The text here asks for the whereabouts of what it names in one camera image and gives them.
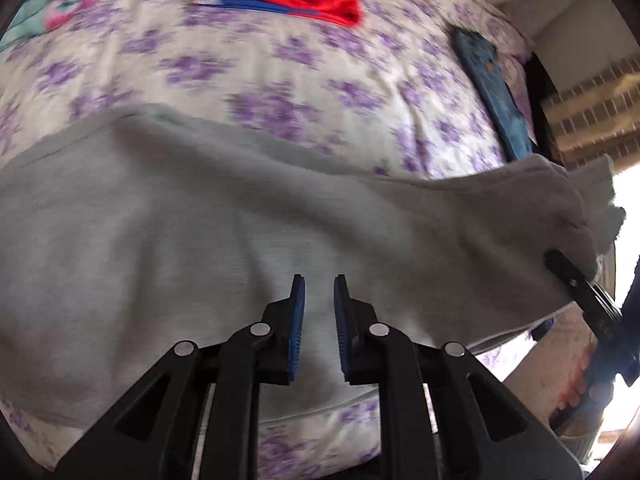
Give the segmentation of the person's right hand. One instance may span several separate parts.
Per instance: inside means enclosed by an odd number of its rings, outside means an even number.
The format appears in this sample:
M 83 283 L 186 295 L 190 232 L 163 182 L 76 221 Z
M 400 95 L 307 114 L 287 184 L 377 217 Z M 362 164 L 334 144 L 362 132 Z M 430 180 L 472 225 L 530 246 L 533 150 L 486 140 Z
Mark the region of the person's right hand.
M 606 408 L 611 403 L 614 386 L 612 382 L 599 382 L 593 386 L 588 386 L 587 372 L 589 370 L 593 353 L 596 351 L 596 344 L 588 344 L 582 350 L 582 354 L 577 360 L 566 385 L 560 390 L 556 408 L 564 410 L 568 406 L 576 408 L 580 403 L 580 398 L 588 393 L 589 397 L 600 408 Z

